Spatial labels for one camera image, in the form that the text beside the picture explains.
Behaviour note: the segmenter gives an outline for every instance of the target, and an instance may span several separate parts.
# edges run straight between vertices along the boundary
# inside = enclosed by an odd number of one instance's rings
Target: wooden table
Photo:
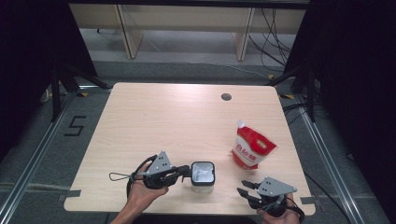
[[[232,99],[223,100],[223,93]],[[239,119],[278,145],[258,170],[241,169],[230,153]],[[119,212],[127,180],[113,182],[108,174],[129,175],[162,150],[175,166],[212,161],[216,183],[211,193],[197,193],[180,178],[146,213],[255,215],[236,188],[245,189],[241,180],[260,183],[267,175],[297,188],[295,202],[307,215],[315,213],[313,204],[301,203],[311,194],[273,87],[148,83],[114,86],[71,188],[80,196],[67,198],[64,208]]]

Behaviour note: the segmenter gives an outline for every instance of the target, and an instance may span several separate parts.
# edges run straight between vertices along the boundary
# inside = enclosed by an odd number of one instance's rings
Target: human hand
[[[293,195],[289,193],[287,195],[286,205],[293,207]],[[262,217],[262,224],[298,224],[300,223],[299,215],[289,209],[286,209],[285,213],[280,217],[273,217],[266,213],[264,210],[259,209],[258,214]]]
[[[146,171],[147,167],[148,165],[145,164],[140,172]],[[168,192],[168,187],[161,189],[148,189],[142,180],[136,180],[131,185],[131,191],[128,195],[128,200],[125,206],[111,223],[132,223],[132,221],[140,216],[154,200],[166,194],[166,192]]]

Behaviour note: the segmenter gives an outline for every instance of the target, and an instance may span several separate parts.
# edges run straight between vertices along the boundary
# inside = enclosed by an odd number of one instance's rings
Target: gray floor
[[[269,71],[262,66],[282,69],[269,57],[261,57],[249,43],[243,62],[236,60],[231,34],[197,32],[146,32],[140,49],[133,60],[126,58],[120,32],[113,30],[81,30],[94,61],[99,77],[112,84],[118,81],[172,82],[172,83],[213,83],[263,85],[268,75],[281,73]],[[263,43],[260,34],[253,39]],[[285,45],[292,46],[293,35],[279,37]],[[276,48],[268,52],[281,60]],[[80,80],[81,85],[90,85]],[[279,84],[279,94],[289,94],[292,79]],[[63,209],[64,195],[71,186],[92,133],[106,104],[109,92],[87,91],[86,97],[75,97],[65,111],[64,119],[50,143],[49,149],[40,163],[29,188],[24,193],[10,223],[109,223],[114,213],[70,213]],[[291,99],[281,99],[281,104],[292,105]],[[320,106],[315,107],[316,124],[330,150],[332,157],[344,178],[348,189],[362,213],[365,223],[389,223],[370,187],[362,177],[356,164],[346,157],[347,148],[332,126],[331,118]],[[75,124],[84,126],[80,136],[65,136],[75,133],[69,124],[75,116],[85,116]],[[302,166],[326,191],[340,203],[339,196],[323,165],[301,116],[299,109],[287,114],[290,132],[296,145]],[[40,106],[27,126],[20,143],[12,148],[0,164],[0,197],[4,200],[23,172],[23,169],[40,138],[50,126],[51,101]],[[312,194],[317,194],[322,204],[317,204],[317,212],[307,217],[304,223],[347,223],[338,208],[312,181],[307,179]],[[141,219],[139,223],[155,221]],[[235,218],[221,219],[196,217],[199,223],[244,223]],[[161,217],[162,223],[181,223],[180,217]]]

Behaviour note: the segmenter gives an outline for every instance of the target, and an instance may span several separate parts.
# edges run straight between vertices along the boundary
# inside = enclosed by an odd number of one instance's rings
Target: snack bag
[[[238,121],[238,130],[233,148],[233,160],[246,170],[258,168],[260,161],[264,160],[276,145],[260,133],[245,126]]]

